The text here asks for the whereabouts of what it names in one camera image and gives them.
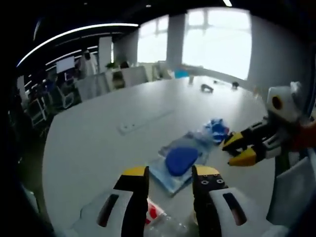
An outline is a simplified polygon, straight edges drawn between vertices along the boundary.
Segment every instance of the blue sponge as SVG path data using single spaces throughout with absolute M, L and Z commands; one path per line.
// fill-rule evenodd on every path
M 190 147 L 178 147 L 169 151 L 165 164 L 173 176 L 183 175 L 197 160 L 198 150 Z

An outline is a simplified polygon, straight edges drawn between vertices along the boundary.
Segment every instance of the desk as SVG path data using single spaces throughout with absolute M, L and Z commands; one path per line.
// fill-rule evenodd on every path
M 202 93 L 208 83 L 212 94 Z M 124 136 L 121 119 L 155 113 L 173 107 L 174 112 Z M 53 227 L 69 228 L 81 208 L 110 188 L 127 168 L 144 165 L 157 157 L 161 146 L 188 130 L 199 129 L 211 118 L 223 118 L 231 130 L 243 130 L 266 115 L 261 100 L 230 84 L 213 84 L 210 78 L 162 80 L 103 95 L 58 114 L 50 127 L 43 158 L 43 189 Z M 210 153 L 207 165 L 217 168 L 226 183 L 253 198 L 267 214 L 271 202 L 274 159 L 253 167 L 229 167 L 229 155 L 219 148 Z M 191 186 L 174 198 L 150 179 L 150 198 L 181 222 L 193 210 Z

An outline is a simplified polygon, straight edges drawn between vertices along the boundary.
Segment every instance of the black ceiling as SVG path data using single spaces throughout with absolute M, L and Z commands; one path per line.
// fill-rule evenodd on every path
M 249 9 L 252 14 L 290 29 L 306 40 L 315 39 L 315 6 L 308 0 L 231 0 L 234 7 Z M 30 50 L 47 39 L 75 28 L 101 23 L 142 24 L 166 14 L 179 14 L 197 7 L 225 6 L 222 0 L 129 0 L 129 1 L 23 1 L 15 9 L 13 24 L 19 42 L 15 44 L 14 62 L 17 64 Z M 32 73 L 63 54 L 98 44 L 100 34 L 113 35 L 113 39 L 130 31 L 132 27 L 103 27 L 73 33 L 40 48 L 19 67 L 17 74 Z

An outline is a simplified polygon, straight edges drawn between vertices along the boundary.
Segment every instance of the oval conference table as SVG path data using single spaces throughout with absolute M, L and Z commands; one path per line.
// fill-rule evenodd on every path
M 201 92 L 206 83 L 213 93 Z M 150 114 L 171 111 L 122 135 L 121 123 L 142 123 Z M 230 84 L 213 83 L 207 77 L 162 80 L 125 88 L 88 100 L 58 114 L 50 127 L 44 150 L 42 178 L 48 215 L 55 230 L 68 229 L 81 208 L 105 189 L 112 188 L 122 172 L 148 164 L 158 150 L 188 130 L 202 127 L 211 118 L 223 118 L 231 131 L 246 127 L 267 115 L 261 99 Z M 230 156 L 213 147 L 207 161 L 267 214 L 272 198 L 275 161 L 253 167 L 230 167 Z M 174 197 L 150 177 L 149 197 L 182 223 L 193 211 L 192 186 Z

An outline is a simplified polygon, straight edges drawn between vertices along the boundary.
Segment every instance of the bright window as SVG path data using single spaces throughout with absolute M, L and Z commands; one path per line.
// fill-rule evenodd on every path
M 140 27 L 137 61 L 141 63 L 154 63 L 165 61 L 167 56 L 169 17 L 152 20 Z
M 190 11 L 187 14 L 182 62 L 247 79 L 252 44 L 247 12 L 204 8 L 193 10 L 193 13 L 199 23 L 205 22 L 205 17 L 207 21 L 203 25 L 193 25 Z

